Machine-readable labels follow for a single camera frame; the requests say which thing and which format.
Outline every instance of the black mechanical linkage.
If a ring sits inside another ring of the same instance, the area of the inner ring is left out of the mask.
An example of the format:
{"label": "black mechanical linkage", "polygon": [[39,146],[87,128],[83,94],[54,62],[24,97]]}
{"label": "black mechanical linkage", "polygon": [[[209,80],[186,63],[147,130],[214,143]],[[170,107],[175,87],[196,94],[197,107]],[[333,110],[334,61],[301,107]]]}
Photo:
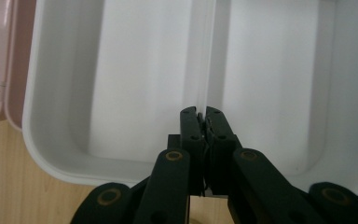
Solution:
{"label": "black mechanical linkage", "polygon": [[242,148],[222,111],[207,107],[203,120],[189,107],[180,124],[151,176],[131,189],[101,185],[72,223],[188,223],[189,195],[205,188],[228,196],[235,223],[358,223],[358,196],[327,182],[293,187],[263,153]]}

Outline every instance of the pink container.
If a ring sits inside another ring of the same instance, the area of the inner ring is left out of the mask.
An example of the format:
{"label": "pink container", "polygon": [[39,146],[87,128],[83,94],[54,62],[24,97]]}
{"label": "pink container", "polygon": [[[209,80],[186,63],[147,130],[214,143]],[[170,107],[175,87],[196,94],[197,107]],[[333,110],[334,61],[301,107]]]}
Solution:
{"label": "pink container", "polygon": [[0,120],[21,130],[35,0],[0,0]]}

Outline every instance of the wooden table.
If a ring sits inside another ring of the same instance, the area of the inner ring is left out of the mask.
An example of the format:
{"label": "wooden table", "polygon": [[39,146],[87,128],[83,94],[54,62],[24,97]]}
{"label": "wooden table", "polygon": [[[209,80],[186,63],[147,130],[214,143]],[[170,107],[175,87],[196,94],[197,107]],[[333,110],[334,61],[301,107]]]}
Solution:
{"label": "wooden table", "polygon": [[[70,223],[92,189],[42,171],[28,154],[22,134],[0,121],[0,223]],[[233,223],[227,200],[192,197],[190,223]]]}

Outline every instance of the white plastic container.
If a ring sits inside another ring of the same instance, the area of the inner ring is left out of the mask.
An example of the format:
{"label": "white plastic container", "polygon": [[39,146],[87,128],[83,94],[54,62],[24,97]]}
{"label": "white plastic container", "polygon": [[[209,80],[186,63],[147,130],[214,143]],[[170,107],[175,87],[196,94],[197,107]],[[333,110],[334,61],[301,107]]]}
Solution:
{"label": "white plastic container", "polygon": [[192,105],[296,187],[358,193],[358,0],[37,2],[23,133],[49,174],[132,186]]}

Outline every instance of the wooden surface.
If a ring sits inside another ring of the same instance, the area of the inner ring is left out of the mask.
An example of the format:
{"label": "wooden surface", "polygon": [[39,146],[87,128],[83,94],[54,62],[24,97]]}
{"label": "wooden surface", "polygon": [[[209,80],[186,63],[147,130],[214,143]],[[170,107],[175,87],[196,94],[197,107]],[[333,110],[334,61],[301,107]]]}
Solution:
{"label": "wooden surface", "polygon": [[[0,223],[70,223],[92,189],[42,171],[28,154],[21,133],[0,121]],[[192,197],[190,222],[233,223],[227,200]]]}

